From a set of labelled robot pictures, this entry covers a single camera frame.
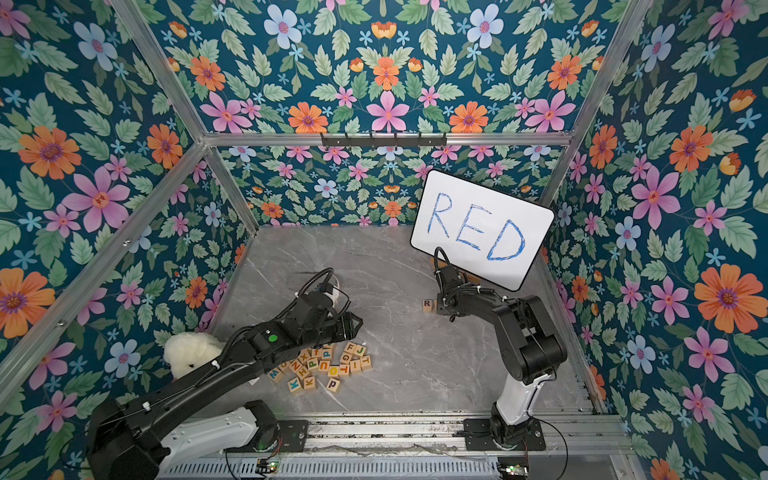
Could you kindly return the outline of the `wooden block purple R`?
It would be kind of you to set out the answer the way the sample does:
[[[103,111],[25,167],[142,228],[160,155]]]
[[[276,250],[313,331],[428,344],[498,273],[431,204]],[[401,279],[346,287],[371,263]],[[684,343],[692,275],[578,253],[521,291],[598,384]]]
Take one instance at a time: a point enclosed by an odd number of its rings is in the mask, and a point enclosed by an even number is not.
[[[424,300],[422,310],[424,313],[436,313],[438,310],[437,301],[435,299]]]

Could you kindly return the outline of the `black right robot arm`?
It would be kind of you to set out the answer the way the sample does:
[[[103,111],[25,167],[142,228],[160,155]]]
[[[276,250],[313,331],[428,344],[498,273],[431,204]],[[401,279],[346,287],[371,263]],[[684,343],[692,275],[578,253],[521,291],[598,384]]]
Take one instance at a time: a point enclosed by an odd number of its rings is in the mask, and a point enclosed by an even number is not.
[[[471,282],[441,247],[433,251],[432,261],[437,313],[451,322],[476,317],[494,328],[507,376],[491,408],[489,436],[497,447],[512,449],[534,434],[533,404],[542,386],[556,380],[567,349],[540,297],[510,298]]]

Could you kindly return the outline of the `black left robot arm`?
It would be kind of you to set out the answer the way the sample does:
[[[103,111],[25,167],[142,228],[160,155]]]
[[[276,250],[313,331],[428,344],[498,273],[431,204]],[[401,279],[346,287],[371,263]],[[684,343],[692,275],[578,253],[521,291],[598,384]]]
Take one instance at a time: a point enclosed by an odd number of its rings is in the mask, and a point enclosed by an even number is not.
[[[308,348],[352,340],[363,321],[335,305],[334,271],[314,274],[269,321],[242,327],[221,353],[171,384],[125,404],[96,407],[86,435],[95,479],[154,479],[187,461],[249,443],[271,446],[278,423],[262,401],[215,417],[197,413],[244,383],[256,380]]]

